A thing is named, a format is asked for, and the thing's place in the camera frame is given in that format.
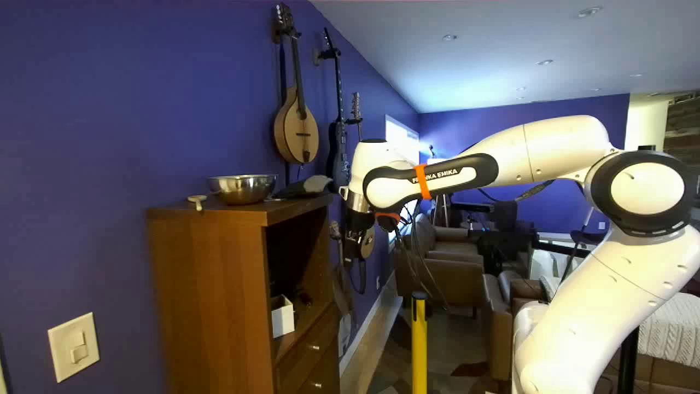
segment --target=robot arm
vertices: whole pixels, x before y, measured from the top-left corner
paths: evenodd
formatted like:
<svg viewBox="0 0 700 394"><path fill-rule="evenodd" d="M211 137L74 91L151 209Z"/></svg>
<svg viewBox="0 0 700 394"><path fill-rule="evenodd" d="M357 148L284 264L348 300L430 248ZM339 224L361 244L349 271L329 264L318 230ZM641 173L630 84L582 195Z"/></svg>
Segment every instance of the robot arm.
<svg viewBox="0 0 700 394"><path fill-rule="evenodd" d="M686 225L690 183L674 158L618 151L591 117L517 125L429 166L394 160L383 142L361 142L341 190L345 255L374 212L408 199L562 178L582 185L613 225L548 306L517 313L514 393L593 393L624 337L700 268L700 236Z"/></svg>

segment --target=wooden cabinet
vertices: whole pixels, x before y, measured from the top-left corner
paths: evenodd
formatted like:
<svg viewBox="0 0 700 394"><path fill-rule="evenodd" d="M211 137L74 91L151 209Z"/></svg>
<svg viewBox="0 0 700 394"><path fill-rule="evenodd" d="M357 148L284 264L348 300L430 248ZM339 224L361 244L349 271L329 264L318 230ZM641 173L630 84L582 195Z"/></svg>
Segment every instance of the wooden cabinet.
<svg viewBox="0 0 700 394"><path fill-rule="evenodd" d="M328 202L146 212L167 393L339 393ZM279 294L294 331L274 339Z"/></svg>

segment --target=ceiling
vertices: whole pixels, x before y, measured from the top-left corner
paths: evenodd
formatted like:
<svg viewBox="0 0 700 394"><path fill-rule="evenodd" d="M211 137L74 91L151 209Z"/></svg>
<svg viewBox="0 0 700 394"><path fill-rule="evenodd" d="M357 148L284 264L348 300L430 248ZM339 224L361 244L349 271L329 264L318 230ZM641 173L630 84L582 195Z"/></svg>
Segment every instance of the ceiling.
<svg viewBox="0 0 700 394"><path fill-rule="evenodd" d="M310 0L421 115L700 89L700 0Z"/></svg>

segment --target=wall plate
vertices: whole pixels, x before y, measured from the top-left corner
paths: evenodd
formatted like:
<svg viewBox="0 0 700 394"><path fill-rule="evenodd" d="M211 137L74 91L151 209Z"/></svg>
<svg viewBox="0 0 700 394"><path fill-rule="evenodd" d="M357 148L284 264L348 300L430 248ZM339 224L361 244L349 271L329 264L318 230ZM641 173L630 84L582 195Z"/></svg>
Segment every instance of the wall plate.
<svg viewBox="0 0 700 394"><path fill-rule="evenodd" d="M101 360L94 318L85 313L47 331L47 347L56 384Z"/></svg>

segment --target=white box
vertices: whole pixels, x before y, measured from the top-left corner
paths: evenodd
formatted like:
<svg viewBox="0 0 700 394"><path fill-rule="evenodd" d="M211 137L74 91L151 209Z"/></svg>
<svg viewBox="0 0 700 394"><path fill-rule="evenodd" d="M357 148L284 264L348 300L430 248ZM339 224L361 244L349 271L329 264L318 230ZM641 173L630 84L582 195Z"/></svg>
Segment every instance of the white box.
<svg viewBox="0 0 700 394"><path fill-rule="evenodd" d="M270 312L270 337L282 337L292 333L292 304L282 297L282 306Z"/></svg>

